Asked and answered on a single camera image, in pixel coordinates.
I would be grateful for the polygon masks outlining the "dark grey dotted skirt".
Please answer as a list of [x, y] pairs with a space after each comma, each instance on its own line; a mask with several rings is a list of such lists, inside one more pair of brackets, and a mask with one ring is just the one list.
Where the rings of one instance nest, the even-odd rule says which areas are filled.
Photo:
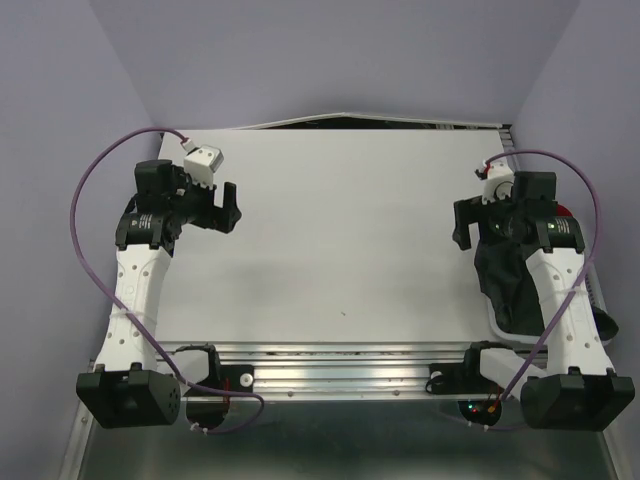
[[479, 240], [474, 267], [480, 291], [493, 308], [491, 329], [506, 341], [533, 345], [545, 329], [538, 293], [522, 247], [508, 239]]

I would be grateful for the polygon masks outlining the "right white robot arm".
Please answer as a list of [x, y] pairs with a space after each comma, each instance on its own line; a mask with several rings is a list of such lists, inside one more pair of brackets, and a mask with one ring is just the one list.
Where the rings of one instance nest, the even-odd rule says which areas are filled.
[[547, 363], [538, 368], [508, 346], [476, 342], [460, 366], [461, 381], [472, 390], [502, 387], [488, 414], [514, 397], [531, 428], [603, 431], [635, 387], [616, 373], [597, 330], [580, 224], [560, 214], [554, 173], [498, 165], [478, 176], [482, 194], [454, 204], [453, 240], [470, 249], [469, 228], [477, 225], [474, 267], [495, 320], [541, 322]]

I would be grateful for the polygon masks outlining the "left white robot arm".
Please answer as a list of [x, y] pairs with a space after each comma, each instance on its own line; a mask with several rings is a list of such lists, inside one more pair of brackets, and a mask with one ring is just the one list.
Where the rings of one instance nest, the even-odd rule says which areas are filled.
[[186, 225], [230, 233], [242, 213], [236, 186], [224, 185], [216, 205], [214, 174], [222, 157], [198, 150], [178, 166], [170, 160], [140, 162], [136, 192], [115, 233], [117, 280], [107, 333], [90, 373], [76, 393], [105, 429], [173, 424], [179, 413], [182, 377], [162, 373], [167, 353], [155, 339], [163, 282], [175, 244]]

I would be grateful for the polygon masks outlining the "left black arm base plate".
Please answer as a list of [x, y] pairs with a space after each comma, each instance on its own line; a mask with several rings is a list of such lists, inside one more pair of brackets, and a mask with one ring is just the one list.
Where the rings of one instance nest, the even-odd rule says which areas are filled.
[[171, 355], [183, 376], [192, 383], [227, 392], [253, 393], [255, 368], [251, 364], [223, 364], [213, 344], [178, 347]]

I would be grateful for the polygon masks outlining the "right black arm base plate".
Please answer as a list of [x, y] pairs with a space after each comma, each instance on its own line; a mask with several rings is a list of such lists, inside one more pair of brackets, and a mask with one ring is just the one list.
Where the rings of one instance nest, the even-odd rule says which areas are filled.
[[433, 395], [489, 394], [497, 384], [480, 374], [480, 353], [489, 348], [512, 350], [512, 347], [499, 342], [471, 343], [461, 361], [429, 365], [430, 377], [425, 391]]

